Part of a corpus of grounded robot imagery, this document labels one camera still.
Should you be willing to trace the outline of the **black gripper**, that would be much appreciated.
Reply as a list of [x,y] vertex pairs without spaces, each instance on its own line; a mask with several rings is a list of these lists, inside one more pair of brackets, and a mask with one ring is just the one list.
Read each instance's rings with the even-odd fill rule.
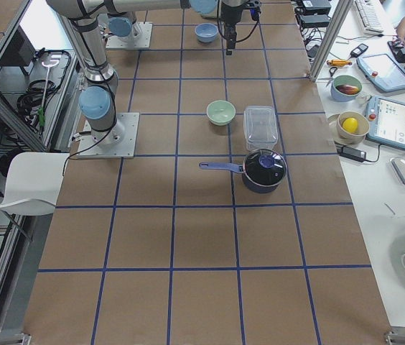
[[223,22],[223,36],[226,39],[236,38],[236,25],[242,17],[241,0],[222,0],[221,19]]

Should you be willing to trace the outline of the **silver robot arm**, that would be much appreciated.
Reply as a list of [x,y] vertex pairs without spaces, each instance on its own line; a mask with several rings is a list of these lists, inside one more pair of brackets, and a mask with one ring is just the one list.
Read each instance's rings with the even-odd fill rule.
[[125,19],[128,24],[120,28],[130,32],[136,12],[192,9],[200,14],[209,14],[217,10],[217,18],[223,22],[222,36],[228,44],[228,54],[231,54],[236,47],[236,25],[247,8],[246,1],[48,1],[47,4],[69,23],[66,32],[71,35],[70,42],[78,58],[84,62],[85,77],[94,84],[107,84],[115,78],[98,26],[101,14]]

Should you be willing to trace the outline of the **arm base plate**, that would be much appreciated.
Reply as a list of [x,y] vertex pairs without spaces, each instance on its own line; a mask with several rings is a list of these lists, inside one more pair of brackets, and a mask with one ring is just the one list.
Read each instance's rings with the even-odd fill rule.
[[131,23],[127,18],[110,18],[107,50],[145,50],[149,49],[152,36],[151,22]]
[[80,138],[77,155],[80,159],[133,158],[139,127],[139,112],[117,113],[116,125],[108,135],[92,131],[85,120],[83,130],[90,132]]

